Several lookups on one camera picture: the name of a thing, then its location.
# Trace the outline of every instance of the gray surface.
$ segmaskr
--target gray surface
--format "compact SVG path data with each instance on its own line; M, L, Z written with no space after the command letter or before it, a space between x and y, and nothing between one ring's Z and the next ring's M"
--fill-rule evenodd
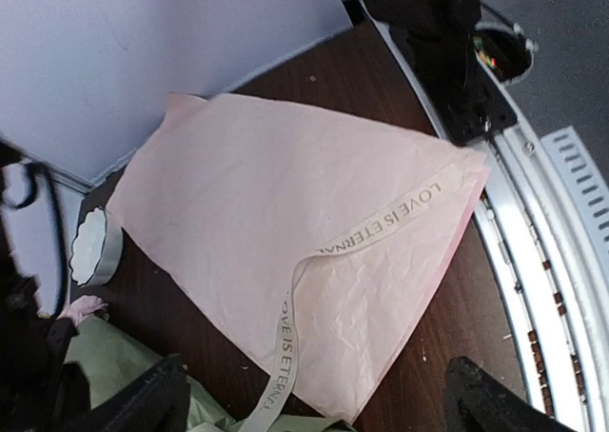
M609 182L609 0L484 1L540 45L531 74L510 89L533 129L573 125Z

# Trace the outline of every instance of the pink paper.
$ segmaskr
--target pink paper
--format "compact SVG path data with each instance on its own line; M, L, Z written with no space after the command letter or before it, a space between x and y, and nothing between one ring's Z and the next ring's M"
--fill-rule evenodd
M321 108L170 95L108 210L268 372L296 264L451 165L450 195L375 245L314 259L296 288L294 392L352 422L440 284L487 177L482 154Z

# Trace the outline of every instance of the dark wooden surface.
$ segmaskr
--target dark wooden surface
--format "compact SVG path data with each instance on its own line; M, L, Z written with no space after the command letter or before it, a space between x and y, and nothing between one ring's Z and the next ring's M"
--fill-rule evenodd
M289 100L432 133L383 41L363 24L262 75L237 92ZM103 205L119 176L84 201ZM110 320L161 354L181 353L189 373L228 412L245 417L268 376L229 342L170 277L128 238L115 277L81 288L110 303ZM444 430L444 370L466 355L523 397L518 359L501 298L473 223L405 350L355 425L360 432ZM293 396L286 412L315 412Z

